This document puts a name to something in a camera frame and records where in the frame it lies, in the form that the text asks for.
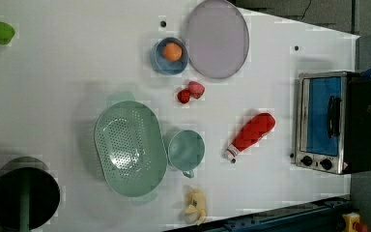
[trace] red strawberry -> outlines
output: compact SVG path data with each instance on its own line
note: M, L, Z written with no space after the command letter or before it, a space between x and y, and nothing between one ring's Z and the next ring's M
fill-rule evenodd
M188 83L188 90L193 98L199 99L204 94L204 91L206 91L206 88L196 81L190 81Z
M179 99L181 103L187 103L189 101L189 91L187 89L180 91L177 94L177 99Z

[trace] floor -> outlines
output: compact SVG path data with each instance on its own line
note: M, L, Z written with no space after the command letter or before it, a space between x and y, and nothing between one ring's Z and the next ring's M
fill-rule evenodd
M257 12L360 35L357 69L371 67L371 0L312 0L303 18L309 0L236 0L234 3ZM351 198L371 231L371 172L352 176Z

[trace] orange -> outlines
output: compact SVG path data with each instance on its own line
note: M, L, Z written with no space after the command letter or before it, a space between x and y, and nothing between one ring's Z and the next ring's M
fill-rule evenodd
M178 61L183 55L183 50L176 43L168 43L165 45L163 55L169 61Z

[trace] red ketchup bottle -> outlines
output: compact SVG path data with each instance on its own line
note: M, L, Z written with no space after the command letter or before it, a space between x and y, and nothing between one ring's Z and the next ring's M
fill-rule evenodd
M240 130L234 141L228 146L224 153L224 157L232 163L236 162L236 156L255 144L261 138L269 133L275 126L275 119L269 113L260 113L253 117Z

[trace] green colander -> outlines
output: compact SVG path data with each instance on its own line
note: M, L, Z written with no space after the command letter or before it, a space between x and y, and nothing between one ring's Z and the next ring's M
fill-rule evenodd
M142 196L164 177L167 156L157 117L146 105L122 101L107 108L95 141L107 184L116 192Z

